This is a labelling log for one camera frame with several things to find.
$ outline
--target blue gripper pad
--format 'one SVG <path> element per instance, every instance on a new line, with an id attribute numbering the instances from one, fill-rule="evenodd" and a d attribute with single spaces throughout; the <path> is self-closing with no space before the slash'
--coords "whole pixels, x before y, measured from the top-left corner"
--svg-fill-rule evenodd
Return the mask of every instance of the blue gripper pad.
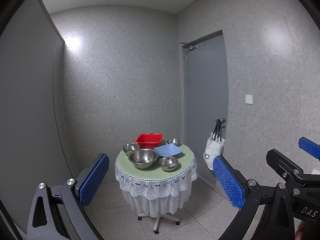
<path id="1" fill-rule="evenodd" d="M 320 146 L 305 137 L 299 139 L 299 147 L 316 159 L 320 158 Z"/>
<path id="2" fill-rule="evenodd" d="M 108 155 L 103 155 L 86 181 L 79 188 L 79 206 L 81 208 L 91 203 L 108 169 L 109 157 Z"/>
<path id="3" fill-rule="evenodd" d="M 228 168 L 224 165 L 220 156 L 214 158 L 212 168 L 231 204 L 234 207 L 241 209 L 244 205 L 244 191 Z"/>

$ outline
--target blue plate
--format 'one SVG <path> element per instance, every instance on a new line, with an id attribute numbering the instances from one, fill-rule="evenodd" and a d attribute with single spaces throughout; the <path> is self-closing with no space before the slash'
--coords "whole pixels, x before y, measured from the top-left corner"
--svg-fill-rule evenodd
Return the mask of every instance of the blue plate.
<path id="1" fill-rule="evenodd" d="M 156 147 L 155 151 L 161 157 L 175 156 L 175 155 L 181 153 L 181 149 L 178 146 L 175 146 L 173 143 Z"/>

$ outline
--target white tote bag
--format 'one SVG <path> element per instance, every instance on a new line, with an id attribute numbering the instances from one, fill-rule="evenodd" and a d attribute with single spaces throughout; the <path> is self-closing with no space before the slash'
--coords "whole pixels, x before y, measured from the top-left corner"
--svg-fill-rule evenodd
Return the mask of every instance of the white tote bag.
<path id="1" fill-rule="evenodd" d="M 224 147 L 224 139 L 221 138 L 221 124 L 218 124 L 218 129 L 214 129 L 214 132 L 210 134 L 207 140 L 207 145 L 203 153 L 203 159 L 210 170 L 213 170 L 213 159 L 219 155 L 222 155 Z"/>

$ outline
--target large metal bowl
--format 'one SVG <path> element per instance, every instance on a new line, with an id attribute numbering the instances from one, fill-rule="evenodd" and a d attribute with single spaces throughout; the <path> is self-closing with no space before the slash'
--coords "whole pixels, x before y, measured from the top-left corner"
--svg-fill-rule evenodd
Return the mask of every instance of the large metal bowl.
<path id="1" fill-rule="evenodd" d="M 138 149 L 130 152 L 128 159 L 138 169 L 147 169 L 155 162 L 158 156 L 154 150 Z"/>
<path id="2" fill-rule="evenodd" d="M 122 149 L 124 153 L 128 156 L 130 152 L 138 150 L 139 148 L 140 145 L 137 143 L 127 143 Z"/>
<path id="3" fill-rule="evenodd" d="M 163 157 L 159 160 L 159 164 L 164 171 L 173 171 L 179 164 L 175 157 Z"/>
<path id="4" fill-rule="evenodd" d="M 181 146 L 181 143 L 178 139 L 168 139 L 167 144 L 173 143 L 176 146 Z"/>

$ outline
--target red plastic basin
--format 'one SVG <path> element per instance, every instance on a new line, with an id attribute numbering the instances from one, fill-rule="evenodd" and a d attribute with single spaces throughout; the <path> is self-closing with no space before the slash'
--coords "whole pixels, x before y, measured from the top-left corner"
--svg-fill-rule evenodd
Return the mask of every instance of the red plastic basin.
<path id="1" fill-rule="evenodd" d="M 141 149 L 154 149 L 160 145 L 162 136 L 160 133 L 142 133 L 136 138 L 136 143 L 140 145 Z"/>

